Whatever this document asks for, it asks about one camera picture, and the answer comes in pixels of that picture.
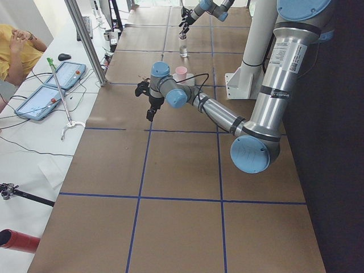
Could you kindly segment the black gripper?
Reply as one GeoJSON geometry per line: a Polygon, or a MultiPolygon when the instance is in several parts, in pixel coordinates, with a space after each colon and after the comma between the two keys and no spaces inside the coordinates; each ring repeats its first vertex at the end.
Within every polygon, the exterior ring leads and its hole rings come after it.
{"type": "Polygon", "coordinates": [[[164,97],[159,92],[150,88],[147,80],[141,81],[137,84],[135,95],[139,97],[142,94],[148,97],[148,101],[151,105],[151,107],[147,110],[146,118],[148,121],[152,122],[157,110],[159,110],[164,103],[164,97]]]}
{"type": "Polygon", "coordinates": [[[196,20],[198,20],[199,16],[195,13],[192,9],[187,9],[183,7],[181,9],[181,23],[179,24],[179,27],[182,27],[180,37],[186,38],[187,32],[189,31],[189,26],[194,24],[196,20]]]}

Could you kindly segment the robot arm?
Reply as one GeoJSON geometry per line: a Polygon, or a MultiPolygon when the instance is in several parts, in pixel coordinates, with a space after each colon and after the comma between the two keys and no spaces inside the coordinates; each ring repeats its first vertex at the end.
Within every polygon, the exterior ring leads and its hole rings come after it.
{"type": "Polygon", "coordinates": [[[250,119],[178,78],[169,65],[158,61],[135,94],[150,102],[153,120],[164,102],[177,109],[191,104],[221,129],[235,136],[230,156],[246,173],[265,171],[280,152],[279,127],[299,77],[308,47],[333,36],[334,1],[257,1],[241,66],[225,76],[229,99],[254,99],[250,119]]]}
{"type": "Polygon", "coordinates": [[[223,22],[228,17],[228,10],[231,8],[233,3],[234,0],[225,0],[220,5],[217,5],[211,0],[201,0],[193,9],[188,9],[185,6],[182,6],[182,21],[179,24],[179,27],[182,29],[179,36],[181,38],[186,38],[189,27],[204,13],[208,13],[223,22]]]}

